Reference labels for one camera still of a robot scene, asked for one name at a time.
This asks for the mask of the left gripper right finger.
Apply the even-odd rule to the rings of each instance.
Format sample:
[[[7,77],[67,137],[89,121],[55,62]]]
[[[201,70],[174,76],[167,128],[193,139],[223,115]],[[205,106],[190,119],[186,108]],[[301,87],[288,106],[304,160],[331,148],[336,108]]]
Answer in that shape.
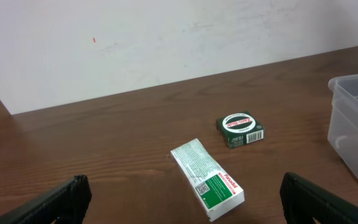
[[[296,173],[285,173],[280,187],[280,198],[288,224],[358,224],[357,206]]]

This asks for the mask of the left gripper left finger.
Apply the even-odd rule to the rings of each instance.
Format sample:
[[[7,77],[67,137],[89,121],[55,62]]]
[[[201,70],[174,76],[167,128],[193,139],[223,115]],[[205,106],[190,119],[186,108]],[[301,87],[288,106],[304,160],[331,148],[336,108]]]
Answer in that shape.
[[[68,182],[0,216],[0,224],[82,224],[92,198],[86,175]]]

